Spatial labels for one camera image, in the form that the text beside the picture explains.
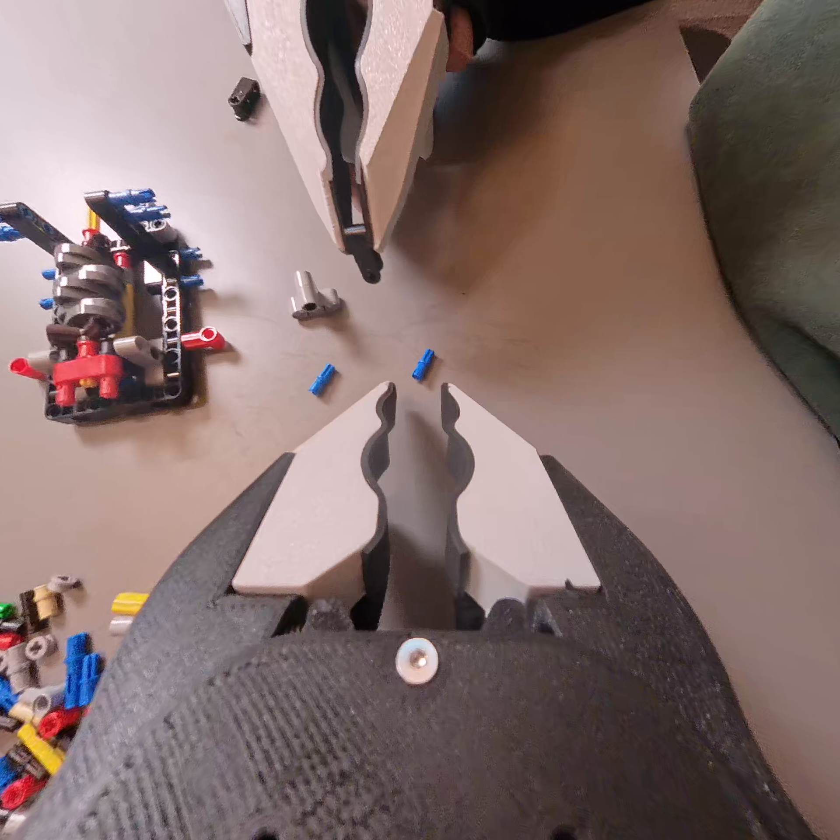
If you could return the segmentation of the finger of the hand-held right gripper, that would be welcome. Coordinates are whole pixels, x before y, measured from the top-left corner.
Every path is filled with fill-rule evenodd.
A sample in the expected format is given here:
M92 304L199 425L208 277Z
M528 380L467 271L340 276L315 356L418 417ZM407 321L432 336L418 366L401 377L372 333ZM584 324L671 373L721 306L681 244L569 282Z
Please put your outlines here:
M367 9L354 65L363 104L355 163L368 234L381 253L417 162L432 149L448 35L445 16L432 1L373 1Z
M291 158L332 242L348 253L336 189L343 163L341 97L329 49L305 1L225 1L238 41L250 56Z

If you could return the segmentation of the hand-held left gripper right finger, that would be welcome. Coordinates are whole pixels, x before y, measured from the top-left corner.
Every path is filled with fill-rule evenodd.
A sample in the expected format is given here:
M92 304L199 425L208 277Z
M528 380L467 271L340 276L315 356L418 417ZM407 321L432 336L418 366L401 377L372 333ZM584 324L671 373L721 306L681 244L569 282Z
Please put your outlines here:
M601 579L538 450L453 384L441 388L447 468L455 483L446 558L455 596L482 614Z

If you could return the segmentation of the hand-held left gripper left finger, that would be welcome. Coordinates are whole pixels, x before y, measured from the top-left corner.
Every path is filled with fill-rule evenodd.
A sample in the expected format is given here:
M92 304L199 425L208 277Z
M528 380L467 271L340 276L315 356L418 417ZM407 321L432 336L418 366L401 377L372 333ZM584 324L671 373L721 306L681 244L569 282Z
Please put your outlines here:
M396 386L383 382L298 446L233 577L241 595L333 599L378 627L391 555L380 480Z

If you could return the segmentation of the black lego connector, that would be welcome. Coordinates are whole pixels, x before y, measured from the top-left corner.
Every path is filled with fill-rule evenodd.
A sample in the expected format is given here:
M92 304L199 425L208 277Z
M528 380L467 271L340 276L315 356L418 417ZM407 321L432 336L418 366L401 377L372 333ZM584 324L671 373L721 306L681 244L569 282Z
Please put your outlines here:
M353 257L365 282L380 282L383 260L374 247L364 178L341 156L332 162L331 191L343 252Z

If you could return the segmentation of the small black lego piece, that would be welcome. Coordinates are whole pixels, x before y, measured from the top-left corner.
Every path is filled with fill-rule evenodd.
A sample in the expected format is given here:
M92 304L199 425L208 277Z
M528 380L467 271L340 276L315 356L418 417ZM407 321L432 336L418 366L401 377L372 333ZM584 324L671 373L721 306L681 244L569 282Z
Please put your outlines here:
M236 120L244 123L255 116L260 100L261 88L259 82L249 77L241 77L228 96L227 103Z

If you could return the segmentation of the grey lego connector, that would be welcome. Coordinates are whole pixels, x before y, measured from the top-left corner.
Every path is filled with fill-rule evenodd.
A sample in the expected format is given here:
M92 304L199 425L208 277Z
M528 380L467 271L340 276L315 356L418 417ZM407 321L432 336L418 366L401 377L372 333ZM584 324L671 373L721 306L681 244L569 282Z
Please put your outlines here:
M295 320L307 321L326 318L339 312L343 300L333 288L320 289L309 271L298 270L290 306L291 316Z

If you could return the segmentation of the partly built lego model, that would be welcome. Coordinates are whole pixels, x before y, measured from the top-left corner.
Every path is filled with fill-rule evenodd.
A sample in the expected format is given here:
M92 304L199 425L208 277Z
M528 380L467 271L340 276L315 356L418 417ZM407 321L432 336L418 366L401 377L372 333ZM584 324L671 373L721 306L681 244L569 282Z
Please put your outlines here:
M2 242L27 240L54 261L39 301L47 346L9 362L37 382L44 417L75 427L181 410L194 404L201 352L226 349L196 324L204 280L199 248L172 225L149 187L84 195L80 241L22 202L3 203Z

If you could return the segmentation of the pile of loose lego pieces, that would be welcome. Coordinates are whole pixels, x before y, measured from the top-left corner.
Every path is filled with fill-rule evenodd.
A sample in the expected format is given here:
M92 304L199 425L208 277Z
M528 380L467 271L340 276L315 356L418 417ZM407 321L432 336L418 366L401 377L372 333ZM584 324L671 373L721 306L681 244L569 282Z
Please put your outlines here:
M34 827L26 838L144 838L151 837L160 817L155 803L154 745L149 733L161 717L167 699L165 677L166 604L157 592L120 593L112 617L132 619L110 669L100 670L87 633L68 637L69 663L65 678L39 683L36 657L28 644L45 653L52 637L41 633L10 647L5 655L12 675L2 681L10 698L3 703L21 707L13 723L27 741L17 741L26 760L2 759L2 838L11 838L7 824L26 816L27 803L58 781L35 809Z

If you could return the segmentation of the person's right hand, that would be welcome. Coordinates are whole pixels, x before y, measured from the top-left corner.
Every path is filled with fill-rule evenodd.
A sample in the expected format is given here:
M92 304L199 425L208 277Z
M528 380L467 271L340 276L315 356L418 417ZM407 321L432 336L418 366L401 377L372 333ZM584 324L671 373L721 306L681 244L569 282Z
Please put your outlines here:
M445 14L448 57L447 73L463 71L487 39L487 27L479 11L457 4Z

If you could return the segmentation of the green garment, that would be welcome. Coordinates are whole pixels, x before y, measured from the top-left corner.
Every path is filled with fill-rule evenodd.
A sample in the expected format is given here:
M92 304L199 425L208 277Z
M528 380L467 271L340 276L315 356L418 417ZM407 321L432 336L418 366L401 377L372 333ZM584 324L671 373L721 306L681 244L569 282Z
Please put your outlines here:
M763 2L689 107L696 185L730 299L839 438L839 2Z

